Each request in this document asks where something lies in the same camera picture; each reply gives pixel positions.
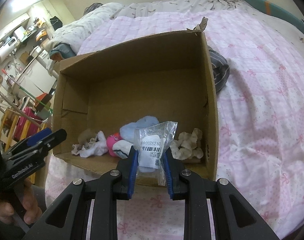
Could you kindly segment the clear plastic labelled bag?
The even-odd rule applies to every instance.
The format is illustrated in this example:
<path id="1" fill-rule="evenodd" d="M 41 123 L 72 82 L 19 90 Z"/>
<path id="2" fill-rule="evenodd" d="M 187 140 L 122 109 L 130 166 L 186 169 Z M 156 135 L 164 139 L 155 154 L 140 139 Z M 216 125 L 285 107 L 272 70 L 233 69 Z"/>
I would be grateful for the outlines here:
<path id="1" fill-rule="evenodd" d="M 177 130 L 177 122 L 166 121 L 155 126 L 140 129 L 138 142 L 138 171 L 141 177 L 157 180 L 159 186 L 166 184 L 163 156 L 170 147 Z"/>

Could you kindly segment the pink plush toy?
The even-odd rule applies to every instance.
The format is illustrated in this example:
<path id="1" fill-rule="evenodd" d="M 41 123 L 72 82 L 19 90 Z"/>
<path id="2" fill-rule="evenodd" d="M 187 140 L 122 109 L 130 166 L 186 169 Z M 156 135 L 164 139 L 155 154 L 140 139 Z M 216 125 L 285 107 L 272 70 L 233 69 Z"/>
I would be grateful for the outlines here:
<path id="1" fill-rule="evenodd" d="M 106 139 L 108 153 L 110 156 L 120 158 L 121 150 L 120 150 L 119 141 L 121 141 L 121 140 L 122 140 L 122 137 L 120 136 L 119 133 L 114 133 Z"/>

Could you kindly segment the beige fluffy scrunchie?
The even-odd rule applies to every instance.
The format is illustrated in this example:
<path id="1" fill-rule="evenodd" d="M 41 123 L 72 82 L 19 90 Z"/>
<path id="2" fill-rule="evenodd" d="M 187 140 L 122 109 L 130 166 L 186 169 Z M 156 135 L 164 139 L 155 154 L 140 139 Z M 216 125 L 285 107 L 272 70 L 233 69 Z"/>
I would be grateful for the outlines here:
<path id="1" fill-rule="evenodd" d="M 192 133 L 180 133 L 178 139 L 170 144 L 173 158 L 182 161 L 200 160 L 204 156 L 201 139 L 202 130 L 198 128 L 194 128 Z"/>

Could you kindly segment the yellow wooden chair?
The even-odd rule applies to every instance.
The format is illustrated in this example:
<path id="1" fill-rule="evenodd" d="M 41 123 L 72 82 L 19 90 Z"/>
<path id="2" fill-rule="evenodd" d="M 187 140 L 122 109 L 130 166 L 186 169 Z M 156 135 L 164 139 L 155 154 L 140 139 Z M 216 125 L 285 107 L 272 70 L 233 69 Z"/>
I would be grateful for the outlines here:
<path id="1" fill-rule="evenodd" d="M 21 140 L 45 129 L 48 118 L 42 120 L 32 107 L 23 109 L 24 115 L 7 108 L 0 123 L 0 148 L 7 151 Z"/>

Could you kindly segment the light blue rolled socks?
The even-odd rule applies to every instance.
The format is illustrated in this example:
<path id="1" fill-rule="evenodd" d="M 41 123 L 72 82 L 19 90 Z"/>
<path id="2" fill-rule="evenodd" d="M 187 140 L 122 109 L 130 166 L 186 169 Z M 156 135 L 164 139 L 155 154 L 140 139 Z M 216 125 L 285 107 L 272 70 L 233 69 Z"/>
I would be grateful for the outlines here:
<path id="1" fill-rule="evenodd" d="M 131 147 L 138 142 L 139 130 L 148 128 L 150 126 L 155 126 L 159 124 L 159 120 L 154 116 L 145 116 L 140 118 L 136 122 L 131 122 L 122 126 L 119 129 L 119 134 L 122 140 L 119 141 L 120 144 L 120 158 L 126 159 L 130 154 Z"/>

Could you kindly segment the small white sock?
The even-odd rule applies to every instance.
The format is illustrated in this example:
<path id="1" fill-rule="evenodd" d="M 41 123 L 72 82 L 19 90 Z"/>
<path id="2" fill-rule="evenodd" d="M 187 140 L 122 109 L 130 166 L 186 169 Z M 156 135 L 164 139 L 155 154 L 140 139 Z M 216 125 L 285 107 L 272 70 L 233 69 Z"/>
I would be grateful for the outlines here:
<path id="1" fill-rule="evenodd" d="M 97 134 L 97 142 L 91 145 L 89 149 L 82 149 L 78 152 L 78 156 L 82 158 L 88 158 L 91 156 L 102 156 L 108 152 L 106 137 L 103 131 L 99 131 Z"/>

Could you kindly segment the grey floral scrunchie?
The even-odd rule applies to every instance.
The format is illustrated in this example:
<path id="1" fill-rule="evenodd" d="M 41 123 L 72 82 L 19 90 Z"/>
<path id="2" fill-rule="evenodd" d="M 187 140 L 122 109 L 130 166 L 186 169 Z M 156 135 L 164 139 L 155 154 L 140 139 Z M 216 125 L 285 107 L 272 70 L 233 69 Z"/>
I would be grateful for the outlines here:
<path id="1" fill-rule="evenodd" d="M 97 134 L 92 129 L 86 129 L 79 134 L 77 137 L 77 144 L 74 144 L 72 147 L 71 153 L 73 155 L 78 155 L 78 152 L 84 149 L 89 149 L 92 144 L 97 142 Z"/>

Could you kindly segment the white water heater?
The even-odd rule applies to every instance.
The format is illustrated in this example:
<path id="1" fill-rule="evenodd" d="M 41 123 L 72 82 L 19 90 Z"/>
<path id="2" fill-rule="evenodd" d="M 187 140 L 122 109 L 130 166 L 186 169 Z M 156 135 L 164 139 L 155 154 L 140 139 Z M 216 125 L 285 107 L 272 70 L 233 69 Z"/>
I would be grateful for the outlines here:
<path id="1" fill-rule="evenodd" d="M 0 47 L 0 64 L 17 47 L 17 42 L 17 38 L 13 36 Z"/>

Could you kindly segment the open brown cardboard box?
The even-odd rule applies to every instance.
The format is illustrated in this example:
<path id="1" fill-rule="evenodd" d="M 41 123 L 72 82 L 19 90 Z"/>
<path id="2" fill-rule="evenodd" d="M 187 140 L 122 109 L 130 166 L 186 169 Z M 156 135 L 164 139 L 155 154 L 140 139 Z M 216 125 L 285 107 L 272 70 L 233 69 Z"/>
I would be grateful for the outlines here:
<path id="1" fill-rule="evenodd" d="M 106 135 L 144 116 L 175 121 L 177 132 L 202 130 L 204 156 L 187 168 L 215 179 L 218 110 L 205 20 L 191 28 L 146 35 L 60 62 L 53 128 L 67 138 L 54 154 L 74 166 L 103 174 L 117 165 L 109 155 L 82 158 L 72 146 L 86 129 Z"/>

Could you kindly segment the pink bow-patterned quilt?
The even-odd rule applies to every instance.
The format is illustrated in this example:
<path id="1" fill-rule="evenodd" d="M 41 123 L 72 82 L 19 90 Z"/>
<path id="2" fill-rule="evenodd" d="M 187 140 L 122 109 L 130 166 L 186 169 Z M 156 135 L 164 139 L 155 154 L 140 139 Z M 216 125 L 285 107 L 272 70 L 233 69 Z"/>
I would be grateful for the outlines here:
<path id="1" fill-rule="evenodd" d="M 208 44 L 227 59 L 218 94 L 217 176 L 229 179 L 280 239 L 304 224 L 304 36 L 292 25 L 241 9 L 157 12 L 107 20 L 79 54 L 208 18 Z"/>

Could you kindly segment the dark grey striped cloth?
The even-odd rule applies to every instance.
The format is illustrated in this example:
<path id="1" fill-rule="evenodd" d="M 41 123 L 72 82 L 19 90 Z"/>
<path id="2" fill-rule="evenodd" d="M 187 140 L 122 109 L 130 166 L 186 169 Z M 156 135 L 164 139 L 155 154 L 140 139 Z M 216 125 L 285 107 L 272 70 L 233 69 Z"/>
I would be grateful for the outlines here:
<path id="1" fill-rule="evenodd" d="M 212 71 L 214 77 L 214 84 L 216 93 L 219 93 L 227 83 L 230 76 L 230 66 L 221 54 L 208 47 L 209 56 L 212 64 Z"/>

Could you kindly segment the white floral duvet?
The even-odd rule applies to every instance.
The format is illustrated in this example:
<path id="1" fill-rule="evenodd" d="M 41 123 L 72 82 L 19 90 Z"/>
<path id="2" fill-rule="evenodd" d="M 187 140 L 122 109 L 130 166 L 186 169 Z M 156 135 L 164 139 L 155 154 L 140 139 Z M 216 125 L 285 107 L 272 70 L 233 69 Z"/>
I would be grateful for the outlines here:
<path id="1" fill-rule="evenodd" d="M 171 0 L 130 5 L 93 3 L 84 10 L 79 20 L 57 29 L 45 49 L 50 54 L 62 54 L 59 45 L 64 44 L 69 52 L 76 54 L 84 40 L 104 21 L 121 16 L 137 18 L 152 16 L 157 12 L 198 13 L 235 9 L 241 9 L 284 35 L 304 56 L 304 34 L 300 30 L 284 20 L 260 12 L 243 0 Z"/>

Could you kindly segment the teal headboard cushion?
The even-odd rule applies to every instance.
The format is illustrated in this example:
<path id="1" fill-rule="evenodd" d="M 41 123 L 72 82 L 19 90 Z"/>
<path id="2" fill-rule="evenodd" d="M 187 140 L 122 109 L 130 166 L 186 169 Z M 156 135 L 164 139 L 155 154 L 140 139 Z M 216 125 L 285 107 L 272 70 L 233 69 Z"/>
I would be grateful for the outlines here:
<path id="1" fill-rule="evenodd" d="M 260 12 L 284 20 L 304 34 L 304 20 L 267 0 L 243 0 Z"/>

